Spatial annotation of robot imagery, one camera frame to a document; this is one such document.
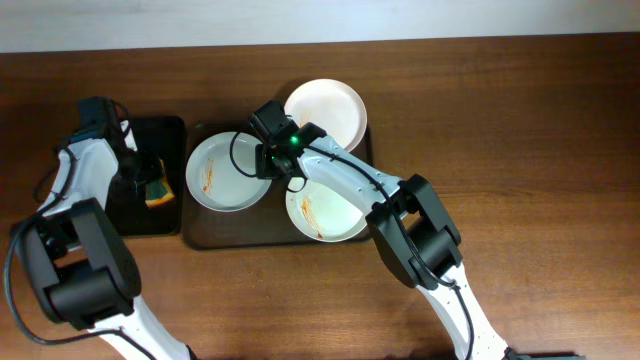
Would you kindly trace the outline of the white plate top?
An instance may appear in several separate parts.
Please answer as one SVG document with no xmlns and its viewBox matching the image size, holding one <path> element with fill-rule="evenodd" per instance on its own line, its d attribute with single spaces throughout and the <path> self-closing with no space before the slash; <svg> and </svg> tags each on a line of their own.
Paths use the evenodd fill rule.
<svg viewBox="0 0 640 360">
<path fill-rule="evenodd" d="M 313 123 L 347 151 L 359 145 L 367 128 L 363 100 L 338 80 L 316 79 L 300 85 L 287 98 L 284 110 L 299 127 Z"/>
</svg>

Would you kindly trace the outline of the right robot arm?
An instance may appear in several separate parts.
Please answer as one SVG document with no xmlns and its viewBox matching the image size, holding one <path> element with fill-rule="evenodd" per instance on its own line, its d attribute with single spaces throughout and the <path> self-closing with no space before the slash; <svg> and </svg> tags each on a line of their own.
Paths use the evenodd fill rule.
<svg viewBox="0 0 640 360">
<path fill-rule="evenodd" d="M 383 263 L 402 284 L 424 295 L 457 358 L 515 358 L 473 294 L 459 250 L 461 234 L 424 177 L 402 179 L 375 169 L 317 125 L 298 126 L 276 101 L 252 113 L 249 123 L 260 140 L 257 177 L 302 177 L 359 209 Z"/>
</svg>

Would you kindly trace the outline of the green and yellow sponge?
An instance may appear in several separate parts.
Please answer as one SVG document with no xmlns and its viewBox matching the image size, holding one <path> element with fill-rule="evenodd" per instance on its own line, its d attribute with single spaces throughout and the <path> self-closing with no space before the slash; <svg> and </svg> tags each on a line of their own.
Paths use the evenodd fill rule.
<svg viewBox="0 0 640 360">
<path fill-rule="evenodd" d="M 159 208 L 175 199 L 162 159 L 158 159 L 144 175 L 145 204 L 148 208 Z"/>
</svg>

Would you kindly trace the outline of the white plate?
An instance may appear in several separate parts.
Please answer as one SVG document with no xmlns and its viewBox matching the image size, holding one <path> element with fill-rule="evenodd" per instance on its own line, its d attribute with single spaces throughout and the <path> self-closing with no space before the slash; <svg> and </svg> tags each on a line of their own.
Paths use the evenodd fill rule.
<svg viewBox="0 0 640 360">
<path fill-rule="evenodd" d="M 313 123 L 347 151 L 359 145 L 367 128 L 363 100 L 338 80 L 316 79 L 300 85 L 287 98 L 284 110 L 299 127 Z"/>
<path fill-rule="evenodd" d="M 327 243 L 350 240 L 366 227 L 362 211 L 328 187 L 292 178 L 285 205 L 294 226 L 307 237 Z"/>
<path fill-rule="evenodd" d="M 235 212 L 258 202 L 269 190 L 270 180 L 252 177 L 255 147 L 249 134 L 223 132 L 196 146 L 186 166 L 190 194 L 202 206 L 218 212 Z"/>
</svg>

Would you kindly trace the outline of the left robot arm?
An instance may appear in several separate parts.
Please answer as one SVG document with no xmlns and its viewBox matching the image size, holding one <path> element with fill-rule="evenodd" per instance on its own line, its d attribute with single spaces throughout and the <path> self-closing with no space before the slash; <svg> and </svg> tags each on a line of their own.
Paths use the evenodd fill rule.
<svg viewBox="0 0 640 360">
<path fill-rule="evenodd" d="M 127 359 L 192 359 L 141 296 L 141 276 L 124 240 L 176 234 L 181 225 L 186 130 L 177 116 L 132 119 L 106 97 L 79 101 L 80 125 L 57 145 L 51 190 L 10 232 L 3 270 L 10 313 L 30 340 L 11 289 L 19 259 L 53 323 L 100 337 Z"/>
</svg>

